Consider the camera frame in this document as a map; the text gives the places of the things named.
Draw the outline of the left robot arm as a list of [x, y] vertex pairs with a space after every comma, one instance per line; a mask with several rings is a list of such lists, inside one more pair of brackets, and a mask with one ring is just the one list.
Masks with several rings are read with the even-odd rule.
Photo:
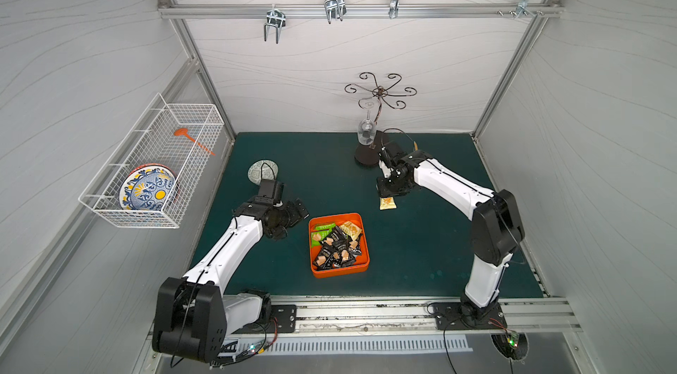
[[284, 201], [284, 185], [261, 181], [257, 195], [234, 210], [225, 233], [183, 276], [160, 285], [152, 349], [177, 361], [215, 363], [229, 336], [245, 326], [266, 329], [273, 314], [266, 292], [246, 290], [226, 297], [227, 285], [262, 237], [280, 240], [309, 216], [301, 199]]

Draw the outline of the orange storage box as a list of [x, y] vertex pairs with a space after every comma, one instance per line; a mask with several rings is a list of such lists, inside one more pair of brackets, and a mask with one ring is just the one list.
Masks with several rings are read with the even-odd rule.
[[[363, 233], [359, 241], [351, 242], [339, 225], [353, 222], [359, 225]], [[324, 238], [322, 244], [312, 247], [310, 232], [316, 225], [335, 223], [333, 232]], [[363, 273], [370, 266], [370, 251], [366, 230], [359, 213], [329, 215], [312, 219], [309, 223], [310, 268], [316, 278], [329, 278], [352, 273]]]

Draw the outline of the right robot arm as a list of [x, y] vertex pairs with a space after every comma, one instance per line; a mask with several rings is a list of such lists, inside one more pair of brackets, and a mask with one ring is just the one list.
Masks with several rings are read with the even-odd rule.
[[480, 186], [422, 150], [406, 153], [397, 143], [388, 142], [378, 155], [383, 171], [377, 178], [381, 198], [404, 196], [419, 186], [451, 203], [471, 222], [474, 262], [459, 315], [469, 326], [486, 321], [498, 306], [502, 278], [525, 238], [515, 196]]

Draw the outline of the cream cookie packet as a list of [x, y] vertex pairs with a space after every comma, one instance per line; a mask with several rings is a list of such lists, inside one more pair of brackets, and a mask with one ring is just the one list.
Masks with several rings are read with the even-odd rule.
[[359, 241], [363, 233], [362, 228], [353, 222], [344, 222], [338, 227], [350, 237], [351, 242]]
[[396, 208], [397, 208], [397, 204], [395, 202], [395, 199], [393, 199], [393, 197], [380, 198], [379, 199], [379, 209], [381, 211], [392, 210], [392, 209], [396, 209]]

